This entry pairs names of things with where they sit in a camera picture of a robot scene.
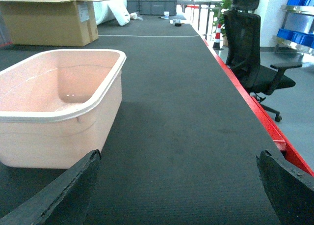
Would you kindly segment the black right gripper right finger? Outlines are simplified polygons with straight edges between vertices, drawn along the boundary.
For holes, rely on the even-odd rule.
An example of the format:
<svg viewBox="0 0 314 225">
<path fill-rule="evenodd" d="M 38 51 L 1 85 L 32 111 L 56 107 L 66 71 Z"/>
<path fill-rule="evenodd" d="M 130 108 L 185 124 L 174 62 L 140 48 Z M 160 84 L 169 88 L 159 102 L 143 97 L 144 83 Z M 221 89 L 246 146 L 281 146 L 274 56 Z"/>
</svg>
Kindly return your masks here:
<svg viewBox="0 0 314 225">
<path fill-rule="evenodd" d="M 314 177 L 263 150 L 256 157 L 264 191 L 283 225 L 314 223 Z"/>
</svg>

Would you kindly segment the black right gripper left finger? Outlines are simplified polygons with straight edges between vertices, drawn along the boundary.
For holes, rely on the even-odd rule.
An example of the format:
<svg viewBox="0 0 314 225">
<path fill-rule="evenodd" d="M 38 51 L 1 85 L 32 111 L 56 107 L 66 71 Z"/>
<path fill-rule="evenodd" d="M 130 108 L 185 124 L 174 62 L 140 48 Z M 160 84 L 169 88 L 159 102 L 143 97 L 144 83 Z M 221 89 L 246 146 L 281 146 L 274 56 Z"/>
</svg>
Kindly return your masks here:
<svg viewBox="0 0 314 225">
<path fill-rule="evenodd" d="M 82 225 L 101 164 L 92 150 L 57 179 L 0 219 L 2 225 Z"/>
</svg>

